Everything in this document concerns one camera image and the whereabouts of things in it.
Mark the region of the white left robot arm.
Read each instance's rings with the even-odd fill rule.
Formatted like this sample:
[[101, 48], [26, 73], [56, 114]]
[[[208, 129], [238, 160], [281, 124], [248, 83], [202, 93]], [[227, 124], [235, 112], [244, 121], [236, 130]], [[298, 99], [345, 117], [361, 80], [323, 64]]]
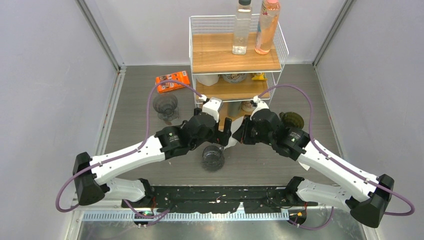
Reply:
[[72, 174], [80, 206], [95, 204], [104, 198], [124, 199], [148, 207], [153, 193], [147, 180], [125, 180], [119, 175], [151, 163], [186, 155], [205, 142], [226, 146], [232, 135], [232, 120], [225, 118], [224, 129], [213, 116], [200, 112], [180, 125], [157, 131], [145, 141], [104, 155], [79, 153]]

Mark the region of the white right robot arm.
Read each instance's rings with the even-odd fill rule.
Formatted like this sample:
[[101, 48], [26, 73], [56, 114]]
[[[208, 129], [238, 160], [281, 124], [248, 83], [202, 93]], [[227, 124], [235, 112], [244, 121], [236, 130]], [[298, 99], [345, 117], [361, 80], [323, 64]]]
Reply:
[[232, 138], [244, 145], [263, 143], [277, 154], [298, 162], [306, 170], [313, 168], [337, 186], [315, 183], [293, 177], [287, 185], [285, 198], [291, 205], [317, 202], [344, 210], [370, 228], [377, 228], [392, 195], [383, 190], [394, 188], [394, 179], [376, 176], [344, 161], [325, 149], [302, 130], [303, 118], [287, 112], [283, 118], [269, 109], [238, 118], [231, 126]]

